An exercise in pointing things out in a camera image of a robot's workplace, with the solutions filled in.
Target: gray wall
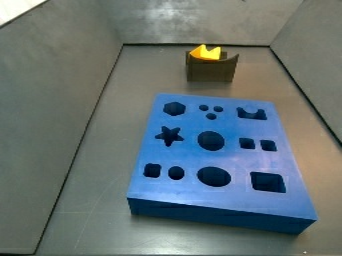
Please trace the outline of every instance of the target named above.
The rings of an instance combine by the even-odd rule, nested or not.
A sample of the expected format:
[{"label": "gray wall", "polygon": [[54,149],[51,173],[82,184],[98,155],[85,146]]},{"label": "gray wall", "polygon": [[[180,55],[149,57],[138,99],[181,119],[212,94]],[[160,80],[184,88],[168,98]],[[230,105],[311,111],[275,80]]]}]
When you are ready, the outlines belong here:
[{"label": "gray wall", "polygon": [[33,253],[122,43],[95,0],[0,30],[0,253]]},{"label": "gray wall", "polygon": [[308,0],[272,49],[342,141],[342,1]]},{"label": "gray wall", "polygon": [[268,46],[301,3],[303,0],[106,0],[125,43]]}]

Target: hexagonal hole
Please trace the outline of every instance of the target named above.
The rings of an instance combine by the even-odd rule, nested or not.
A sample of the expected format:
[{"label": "hexagonal hole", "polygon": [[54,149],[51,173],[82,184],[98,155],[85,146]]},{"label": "hexagonal hole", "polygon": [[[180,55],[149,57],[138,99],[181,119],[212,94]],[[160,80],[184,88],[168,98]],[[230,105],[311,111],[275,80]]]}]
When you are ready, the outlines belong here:
[{"label": "hexagonal hole", "polygon": [[180,116],[185,114],[186,106],[180,102],[170,102],[165,105],[164,111],[172,116]]}]

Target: box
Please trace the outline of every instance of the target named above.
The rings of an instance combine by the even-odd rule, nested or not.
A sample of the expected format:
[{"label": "box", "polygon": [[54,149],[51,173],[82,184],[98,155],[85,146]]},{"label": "box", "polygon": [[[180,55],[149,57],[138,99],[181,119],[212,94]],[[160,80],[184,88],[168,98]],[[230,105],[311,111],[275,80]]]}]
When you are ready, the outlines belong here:
[{"label": "box", "polygon": [[240,54],[228,59],[228,52],[221,52],[220,60],[202,60],[186,52],[188,81],[232,82],[236,74]]},{"label": "box", "polygon": [[317,213],[275,104],[160,94],[128,199],[133,214],[301,233]]}]

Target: square hole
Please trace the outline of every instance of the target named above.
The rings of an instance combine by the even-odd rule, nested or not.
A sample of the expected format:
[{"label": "square hole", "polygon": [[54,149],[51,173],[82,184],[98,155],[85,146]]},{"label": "square hole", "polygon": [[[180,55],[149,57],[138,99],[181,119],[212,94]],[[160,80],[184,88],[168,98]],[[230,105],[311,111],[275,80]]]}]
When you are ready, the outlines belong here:
[{"label": "square hole", "polygon": [[284,177],[280,174],[252,172],[252,184],[256,190],[287,193]]},{"label": "square hole", "polygon": [[277,151],[276,142],[273,140],[261,140],[261,145],[265,151]]},{"label": "square hole", "polygon": [[253,139],[240,138],[240,142],[241,142],[241,148],[256,149],[256,143]]},{"label": "square hole", "polygon": [[160,164],[148,164],[145,166],[145,176],[158,178],[161,176],[162,166]]}]

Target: small circular hole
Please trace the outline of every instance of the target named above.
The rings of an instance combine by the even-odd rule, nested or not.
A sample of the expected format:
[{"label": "small circular hole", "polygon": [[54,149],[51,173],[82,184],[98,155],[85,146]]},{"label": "small circular hole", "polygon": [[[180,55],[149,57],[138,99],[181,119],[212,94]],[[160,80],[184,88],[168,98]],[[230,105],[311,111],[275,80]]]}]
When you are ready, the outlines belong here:
[{"label": "small circular hole", "polygon": [[173,180],[181,180],[185,177],[185,170],[180,166],[174,166],[169,169],[169,177]]},{"label": "small circular hole", "polygon": [[209,110],[209,106],[208,106],[208,105],[201,105],[201,106],[200,106],[200,109],[201,109],[202,111],[208,111],[208,110]]},{"label": "small circular hole", "polygon": [[222,111],[224,111],[224,107],[216,106],[216,107],[214,107],[214,111],[216,111],[216,112],[222,112]]},{"label": "small circular hole", "polygon": [[208,119],[210,119],[210,120],[216,120],[216,119],[217,119],[217,115],[213,114],[213,113],[209,113],[209,114],[206,115],[206,117],[208,117]]}]

